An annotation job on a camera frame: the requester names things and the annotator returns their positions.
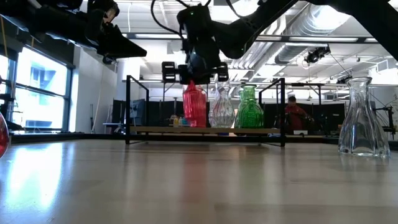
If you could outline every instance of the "red glass object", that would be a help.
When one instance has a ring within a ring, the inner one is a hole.
[[[183,93],[183,106],[185,119],[190,122],[191,127],[206,127],[206,95],[194,82],[188,85]]]
[[[0,158],[6,152],[9,144],[9,135],[6,120],[0,113]]]

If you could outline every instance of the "ceiling duct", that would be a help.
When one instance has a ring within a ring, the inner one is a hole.
[[[343,25],[348,19],[349,15],[340,13],[330,6],[315,6],[310,4],[283,34],[302,36],[329,35]],[[256,71],[258,71],[262,77],[264,75],[271,77],[285,67],[274,66],[275,68],[270,69],[270,67],[272,67],[270,64],[287,65],[306,49],[306,46],[274,43],[256,66]]]

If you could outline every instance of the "ceiling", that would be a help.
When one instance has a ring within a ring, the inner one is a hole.
[[[123,33],[167,33],[166,30],[163,30],[154,22],[150,14],[150,1],[133,0],[116,2],[118,2],[121,13],[115,18],[113,23],[117,24]],[[196,5],[201,1],[184,2]],[[237,17],[233,14],[231,9],[222,4],[224,4],[223,1],[216,1],[210,4],[212,19],[226,24],[235,21]],[[255,10],[257,7],[256,4],[256,0],[240,0],[233,5],[240,15],[248,15]],[[390,4],[398,8],[398,0],[392,0]],[[284,24],[287,28],[293,26],[292,24],[294,24],[294,21],[300,17],[298,14],[300,14],[301,10],[306,6],[306,2],[298,2],[286,15],[284,15],[285,21],[280,19],[278,20],[280,23],[277,25]],[[160,23],[171,29],[178,30],[179,25],[176,16],[182,9],[184,9],[184,7],[176,1],[157,1],[154,12]],[[286,34],[288,31],[280,30],[280,32],[280,34]],[[328,35],[339,37],[370,37],[370,34],[352,17]],[[179,40],[134,39],[132,41],[148,52],[147,56],[142,58],[141,62],[140,73],[142,79],[160,80],[162,73],[160,64],[163,61],[183,63],[185,60],[184,54],[180,51],[181,41]],[[239,65],[239,60],[228,60],[228,58],[221,53],[220,58],[231,64],[229,66],[231,68],[229,71],[231,81],[269,82],[269,80],[274,77],[283,76],[287,79],[287,82],[307,82],[308,79],[310,79],[312,83],[335,83],[336,79],[330,80],[330,77],[345,73],[345,70],[348,70],[354,76],[368,75],[369,68],[374,67],[378,62],[391,58],[388,52],[379,44],[330,44],[333,57],[329,55],[310,68],[308,68],[306,63],[303,63],[303,57],[306,56],[308,50],[312,50],[313,47],[309,47],[306,51],[296,56],[287,66],[275,65],[273,63],[269,67],[264,67],[264,58],[271,53],[270,51],[275,47],[275,43],[269,43],[267,50],[261,52],[261,55],[259,55],[260,57],[256,58],[252,55],[255,55],[255,50],[257,48],[265,44],[266,43],[255,43],[247,52],[247,55],[250,54],[251,56],[247,64],[251,64],[251,67],[239,67],[237,66]]]

